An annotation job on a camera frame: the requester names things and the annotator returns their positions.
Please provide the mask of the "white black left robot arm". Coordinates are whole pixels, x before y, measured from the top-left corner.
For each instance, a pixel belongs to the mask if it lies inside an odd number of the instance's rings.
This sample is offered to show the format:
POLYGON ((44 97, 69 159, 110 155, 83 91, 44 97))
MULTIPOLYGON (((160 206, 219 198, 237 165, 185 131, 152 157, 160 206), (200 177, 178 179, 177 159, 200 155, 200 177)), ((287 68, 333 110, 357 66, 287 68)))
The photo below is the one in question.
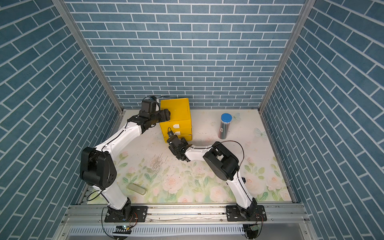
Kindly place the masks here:
POLYGON ((80 178, 92 186, 108 203, 108 213, 117 221, 132 219, 131 200, 117 183, 114 160, 120 151, 157 123, 169 121, 169 110, 146 111, 130 117, 123 128, 96 147, 86 147, 81 153, 80 178))

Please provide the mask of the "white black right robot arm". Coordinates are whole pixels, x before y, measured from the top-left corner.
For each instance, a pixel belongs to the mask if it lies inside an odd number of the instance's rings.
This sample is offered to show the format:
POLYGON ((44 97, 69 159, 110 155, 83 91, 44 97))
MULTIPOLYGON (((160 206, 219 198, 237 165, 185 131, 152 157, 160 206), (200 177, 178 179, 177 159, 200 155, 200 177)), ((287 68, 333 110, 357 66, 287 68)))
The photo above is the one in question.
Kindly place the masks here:
POLYGON ((185 138, 173 135, 167 140, 172 154, 181 161, 205 161, 213 173, 225 181, 235 196, 236 204, 227 206, 229 222, 267 220, 265 209, 246 189, 245 179, 240 174, 239 159, 223 143, 215 142, 211 146, 197 147, 185 138))

